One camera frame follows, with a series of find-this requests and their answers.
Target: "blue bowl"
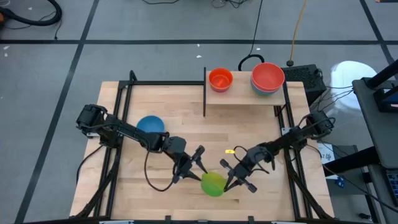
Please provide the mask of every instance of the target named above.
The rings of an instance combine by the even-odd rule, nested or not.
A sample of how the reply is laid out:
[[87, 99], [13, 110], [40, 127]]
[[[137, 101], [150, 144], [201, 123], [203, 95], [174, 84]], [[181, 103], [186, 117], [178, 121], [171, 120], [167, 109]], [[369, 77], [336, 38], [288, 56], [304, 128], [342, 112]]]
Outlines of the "blue bowl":
[[143, 117], [138, 121], [137, 128], [147, 133], [162, 133], [165, 131], [162, 119], [154, 115]]
[[262, 91], [260, 89], [258, 89], [254, 84], [253, 81], [250, 78], [250, 84], [251, 84], [251, 88], [260, 96], [271, 96], [272, 94], [274, 94], [277, 90], [275, 91]]

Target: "gray floor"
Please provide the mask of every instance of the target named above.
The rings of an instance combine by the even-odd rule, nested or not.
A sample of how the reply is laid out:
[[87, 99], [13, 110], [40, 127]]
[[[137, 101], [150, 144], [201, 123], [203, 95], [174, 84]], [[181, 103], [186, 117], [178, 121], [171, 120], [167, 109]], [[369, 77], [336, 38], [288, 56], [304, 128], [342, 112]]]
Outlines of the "gray floor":
[[[101, 82], [127, 79], [130, 69], [140, 80], [201, 80], [204, 66], [236, 70], [250, 51], [248, 43], [259, 7], [258, 0], [249, 0], [239, 9], [229, 4], [213, 9], [211, 0], [153, 6], [138, 0], [99, 0], [93, 22], [87, 27], [87, 40], [100, 42], [86, 42], [81, 53], [76, 54], [78, 44], [85, 43], [79, 40], [97, 1], [58, 0], [63, 9], [58, 38], [72, 40], [69, 43], [40, 42], [52, 40], [57, 25], [0, 30], [0, 223], [13, 223], [16, 219], [74, 57], [80, 58], [71, 71], [73, 80], [26, 222], [68, 217], [75, 172], [86, 144], [75, 128], [75, 120], [84, 104], [96, 102]], [[290, 43], [283, 40], [292, 38], [302, 3], [303, 0], [264, 0], [256, 38], [264, 41], [254, 46], [255, 53], [285, 66]], [[398, 3], [366, 3], [382, 38], [395, 41], [388, 42], [395, 45], [388, 45], [387, 49], [397, 59]], [[8, 7], [31, 19], [53, 11], [47, 1], [41, 0], [11, 0]], [[23, 24], [9, 21], [6, 26]], [[344, 60], [366, 63], [377, 72], [388, 65], [381, 47], [384, 42], [377, 39], [359, 0], [308, 0], [297, 35], [298, 40], [325, 40], [297, 42], [294, 61], [296, 65], [316, 64], [327, 83], [331, 67]], [[21, 40], [32, 41], [22, 44]], [[236, 41], [222, 44], [223, 40]], [[250, 60], [243, 69], [251, 70], [257, 63]], [[328, 140], [340, 145], [356, 144], [359, 149], [371, 145], [366, 128], [335, 131]], [[344, 220], [358, 221], [357, 213], [368, 212], [361, 195], [332, 196], [332, 203], [336, 216]]]

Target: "wooden board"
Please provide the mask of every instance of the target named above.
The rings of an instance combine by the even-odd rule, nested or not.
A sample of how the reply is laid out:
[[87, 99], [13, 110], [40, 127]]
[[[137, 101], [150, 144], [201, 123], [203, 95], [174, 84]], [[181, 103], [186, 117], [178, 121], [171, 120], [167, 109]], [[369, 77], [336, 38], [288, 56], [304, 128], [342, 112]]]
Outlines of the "wooden board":
[[206, 104], [207, 105], [285, 105], [283, 89], [271, 96], [260, 96], [251, 87], [251, 72], [232, 72], [234, 80], [231, 87], [218, 93], [211, 89], [209, 74], [206, 73]]
[[[98, 104], [108, 111], [113, 111], [117, 85], [117, 82], [102, 84]], [[302, 83], [289, 83], [288, 87], [297, 123], [308, 113], [307, 100]], [[250, 148], [280, 136], [272, 106], [213, 105], [207, 108], [204, 118], [202, 94], [202, 86], [134, 86], [127, 121], [136, 125], [143, 116], [160, 116], [171, 136], [187, 140], [187, 153], [193, 154], [199, 145], [203, 145], [206, 149], [202, 159], [205, 167], [225, 177], [227, 170], [220, 166], [220, 159], [226, 159], [232, 166], [236, 164], [231, 154], [224, 153], [225, 149], [237, 145]], [[98, 147], [98, 141], [98, 138], [88, 140], [85, 156]], [[333, 216], [318, 153], [306, 147], [301, 154], [309, 191]], [[125, 138], [112, 219], [164, 220], [166, 215], [171, 215], [174, 220], [247, 220], [252, 215], [255, 220], [294, 220], [283, 153], [276, 156], [275, 171], [271, 164], [262, 162], [270, 174], [255, 172], [248, 178], [258, 188], [255, 194], [241, 186], [218, 198], [205, 195], [200, 183], [189, 179], [181, 180], [166, 192], [151, 189], [144, 178], [145, 155], [146, 151], [137, 142]], [[243, 157], [244, 153], [237, 151], [237, 156]], [[71, 215], [77, 214], [97, 189], [103, 158], [104, 150], [82, 167]], [[151, 154], [147, 170], [150, 181], [158, 188], [164, 188], [172, 176], [172, 161], [164, 154]], [[196, 166], [192, 171], [199, 176], [202, 174]], [[107, 198], [106, 192], [101, 214], [104, 214]]]

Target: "yellow cable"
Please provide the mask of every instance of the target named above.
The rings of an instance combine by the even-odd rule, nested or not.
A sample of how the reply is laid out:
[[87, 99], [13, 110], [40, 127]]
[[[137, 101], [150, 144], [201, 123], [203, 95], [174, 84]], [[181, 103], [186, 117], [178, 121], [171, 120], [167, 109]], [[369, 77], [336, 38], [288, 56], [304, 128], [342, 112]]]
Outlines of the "yellow cable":
[[301, 8], [300, 16], [298, 17], [298, 21], [297, 21], [296, 27], [294, 28], [293, 41], [292, 41], [292, 50], [290, 51], [290, 60], [292, 60], [292, 58], [293, 58], [294, 41], [296, 40], [296, 32], [297, 32], [297, 29], [299, 29], [299, 25], [300, 25], [301, 18], [303, 17], [303, 12], [304, 12], [304, 9], [305, 9], [305, 5], [307, 5], [307, 0], [304, 0], [303, 8]]

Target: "orange bowl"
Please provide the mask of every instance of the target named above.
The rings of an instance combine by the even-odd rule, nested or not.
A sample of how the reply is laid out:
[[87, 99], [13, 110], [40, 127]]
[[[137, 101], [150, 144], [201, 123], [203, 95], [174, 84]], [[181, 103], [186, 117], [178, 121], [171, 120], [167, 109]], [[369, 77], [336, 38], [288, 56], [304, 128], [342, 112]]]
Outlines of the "orange bowl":
[[252, 71], [253, 84], [262, 91], [275, 91], [285, 82], [285, 73], [273, 63], [260, 63]]
[[232, 85], [233, 76], [225, 68], [216, 68], [209, 74], [210, 86], [214, 91], [224, 92]]

